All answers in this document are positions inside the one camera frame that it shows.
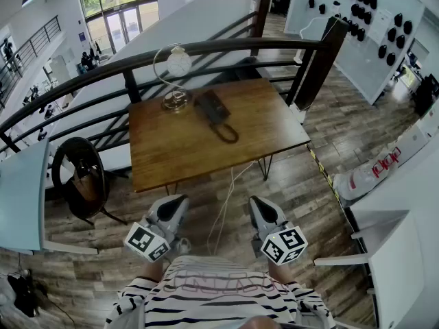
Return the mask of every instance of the striped shirt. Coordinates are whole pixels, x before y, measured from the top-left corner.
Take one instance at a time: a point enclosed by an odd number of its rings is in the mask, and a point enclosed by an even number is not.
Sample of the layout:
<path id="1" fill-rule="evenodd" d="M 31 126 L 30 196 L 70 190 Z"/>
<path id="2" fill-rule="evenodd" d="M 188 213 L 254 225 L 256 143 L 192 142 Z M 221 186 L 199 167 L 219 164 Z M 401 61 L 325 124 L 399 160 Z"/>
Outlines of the striped shirt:
<path id="1" fill-rule="evenodd" d="M 134 279 L 105 328 L 205 329 L 257 315 L 279 323 L 335 327 L 322 298 L 296 282 L 284 285 L 223 258 L 181 256 L 159 283 Z"/>

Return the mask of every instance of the wooden floor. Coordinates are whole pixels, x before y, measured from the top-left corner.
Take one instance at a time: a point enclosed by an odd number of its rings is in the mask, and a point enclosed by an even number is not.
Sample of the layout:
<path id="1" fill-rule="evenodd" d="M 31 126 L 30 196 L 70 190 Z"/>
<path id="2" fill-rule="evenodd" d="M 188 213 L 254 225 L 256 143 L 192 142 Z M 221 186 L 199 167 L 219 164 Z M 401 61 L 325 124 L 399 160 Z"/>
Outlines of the wooden floor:
<path id="1" fill-rule="evenodd" d="M 270 15 L 265 34 L 284 37 L 284 24 L 285 18 Z M 291 58 L 292 53 L 262 51 L 260 57 L 266 60 Z M 279 67 L 270 72 L 275 76 L 291 75 L 296 69 Z M 333 69 L 307 114 L 304 128 L 327 171 L 337 173 L 377 154 L 415 120 L 416 115 L 408 103 L 396 104 L 384 97 L 375 106 L 369 106 L 353 85 Z M 246 166 L 235 167 L 234 173 Z M 165 195 L 163 188 L 136 194 L 131 181 L 121 178 L 110 184 L 106 209 L 128 223 L 138 221 L 155 199 Z M 230 170 L 225 170 L 179 186 L 179 192 L 188 194 L 191 199 L 181 234 L 193 243 L 194 254 L 207 255 L 206 238 L 229 184 Z M 362 267 L 313 265 L 317 257 L 342 256 L 357 250 L 343 212 L 306 147 L 276 155 L 267 182 L 254 164 L 236 181 L 228 204 L 218 255 L 266 271 L 266 263 L 254 258 L 250 246 L 253 231 L 246 204 L 251 195 L 277 203 L 307 237 L 309 247 L 305 254 L 290 264 L 297 281 L 319 292 L 333 315 L 374 324 L 372 299 L 366 295 L 368 283 Z M 101 215 L 93 221 L 95 225 L 90 226 L 72 217 L 63 201 L 47 202 L 47 238 L 98 247 L 99 255 L 47 252 L 21 256 L 21 266 L 32 269 L 35 280 L 48 288 L 49 299 L 70 314 L 76 328 L 102 328 L 111 304 L 117 299 L 117 291 L 140 272 L 142 265 L 142 260 L 123 246 L 130 226 Z M 17 254 L 0 251 L 1 273 L 15 271 L 18 263 Z M 36 319 L 29 319 L 13 308 L 0 308 L 0 313 L 7 328 L 73 327 L 70 319 L 47 300 L 42 303 Z"/>

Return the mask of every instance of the telephone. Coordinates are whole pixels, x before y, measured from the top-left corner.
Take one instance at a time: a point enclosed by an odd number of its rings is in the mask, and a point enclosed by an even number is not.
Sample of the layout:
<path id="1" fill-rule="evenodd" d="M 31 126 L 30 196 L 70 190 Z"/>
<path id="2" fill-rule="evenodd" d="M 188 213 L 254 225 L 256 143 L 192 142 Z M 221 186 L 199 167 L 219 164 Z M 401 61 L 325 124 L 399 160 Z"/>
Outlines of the telephone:
<path id="1" fill-rule="evenodd" d="M 227 110 L 226 106 L 222 103 L 219 97 L 213 92 L 213 90 L 209 90 L 204 94 L 195 98 L 193 105 L 196 108 L 199 108 L 201 112 L 203 112 L 210 124 L 209 127 L 212 131 L 224 142 L 229 144 L 234 144 L 238 141 L 239 135 L 238 133 L 225 121 L 230 116 L 230 112 Z M 224 126 L 232 134 L 232 138 L 226 138 L 223 134 L 218 130 L 218 126 Z"/>

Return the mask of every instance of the pegboard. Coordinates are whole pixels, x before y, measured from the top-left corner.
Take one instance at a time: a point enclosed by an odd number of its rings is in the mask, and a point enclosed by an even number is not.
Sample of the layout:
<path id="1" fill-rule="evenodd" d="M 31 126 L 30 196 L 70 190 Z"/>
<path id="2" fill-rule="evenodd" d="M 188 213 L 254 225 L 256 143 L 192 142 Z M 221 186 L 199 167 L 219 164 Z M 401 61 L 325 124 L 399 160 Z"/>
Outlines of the pegboard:
<path id="1" fill-rule="evenodd" d="M 377 0 L 377 8 L 374 10 L 364 2 L 358 0 L 314 0 L 315 7 L 310 8 L 308 0 L 292 0 L 289 13 L 287 16 L 287 23 L 285 25 L 285 33 L 298 34 L 299 31 L 306 27 L 314 17 L 330 17 L 332 15 L 331 6 L 334 1 L 341 3 L 340 14 L 342 17 L 352 20 L 357 23 L 359 28 L 364 28 L 366 35 L 363 41 L 358 41 L 356 36 L 348 33 L 344 41 L 339 55 L 335 61 L 335 65 L 343 74 L 357 87 L 360 93 L 366 100 L 373 104 L 378 96 L 381 94 L 385 85 L 388 83 L 398 66 L 400 65 L 405 52 L 410 47 L 416 29 L 422 19 L 424 12 L 424 5 L 419 0 Z M 359 19 L 352 15 L 351 6 L 357 3 L 359 7 L 365 8 L 366 12 L 372 12 L 372 20 L 367 25 L 363 19 Z M 318 7 L 325 4 L 326 12 L 322 15 Z M 397 27 L 394 25 L 394 16 L 398 13 L 403 14 L 404 22 L 410 20 L 413 25 L 413 30 L 410 34 L 405 34 L 403 25 Z M 389 16 L 390 24 L 385 27 L 383 40 L 378 43 L 377 32 L 379 28 L 379 16 Z M 304 39 L 320 40 L 327 20 L 315 20 L 311 26 L 303 32 Z M 390 42 L 387 39 L 387 31 L 396 28 L 396 37 L 401 34 L 405 35 L 404 48 L 399 49 L 396 46 L 396 40 Z M 384 59 L 378 57 L 378 49 L 381 45 L 387 45 L 387 53 Z M 389 53 L 395 53 L 396 61 L 392 66 L 386 62 Z"/>

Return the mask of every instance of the white desk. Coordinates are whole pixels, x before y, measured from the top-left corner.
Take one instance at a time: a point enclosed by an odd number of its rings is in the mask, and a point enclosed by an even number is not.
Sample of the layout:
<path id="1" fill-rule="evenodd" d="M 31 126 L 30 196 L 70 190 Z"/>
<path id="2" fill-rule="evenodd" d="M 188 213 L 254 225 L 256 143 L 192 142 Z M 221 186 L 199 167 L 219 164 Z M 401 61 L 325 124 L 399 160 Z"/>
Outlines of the white desk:
<path id="1" fill-rule="evenodd" d="M 45 240 L 45 178 L 49 141 L 40 141 L 0 163 L 0 247 L 23 251 L 97 254 L 97 249 Z"/>
<path id="2" fill-rule="evenodd" d="M 414 216 L 408 213 L 397 221 L 371 226 L 352 235 L 353 239 L 360 237 L 366 244 L 367 254 L 318 258 L 314 263 L 368 263 L 378 304 L 379 327 L 394 328 L 424 289 L 423 258 Z"/>

